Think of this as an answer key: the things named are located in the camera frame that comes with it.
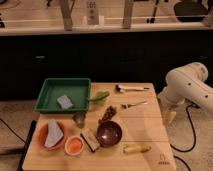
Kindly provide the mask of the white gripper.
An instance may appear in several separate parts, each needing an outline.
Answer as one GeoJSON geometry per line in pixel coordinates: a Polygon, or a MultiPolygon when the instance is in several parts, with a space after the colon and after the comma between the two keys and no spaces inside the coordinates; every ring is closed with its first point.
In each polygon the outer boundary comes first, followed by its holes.
{"type": "MultiPolygon", "coordinates": [[[[163,90],[157,95],[157,98],[163,111],[174,110],[176,107],[185,102],[185,98],[171,87],[164,87],[163,90]]],[[[168,126],[171,124],[175,116],[175,111],[166,111],[163,117],[164,125],[168,126]]]]}

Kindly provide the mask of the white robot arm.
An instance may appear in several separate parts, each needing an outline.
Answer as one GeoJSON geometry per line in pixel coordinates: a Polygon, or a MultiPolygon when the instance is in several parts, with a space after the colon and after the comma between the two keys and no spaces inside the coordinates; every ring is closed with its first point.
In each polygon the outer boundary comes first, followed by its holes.
{"type": "Polygon", "coordinates": [[[200,62],[172,69],[166,74],[166,86],[157,95],[165,126],[173,121],[175,108],[185,100],[213,114],[213,88],[205,84],[207,78],[208,69],[200,62]]]}

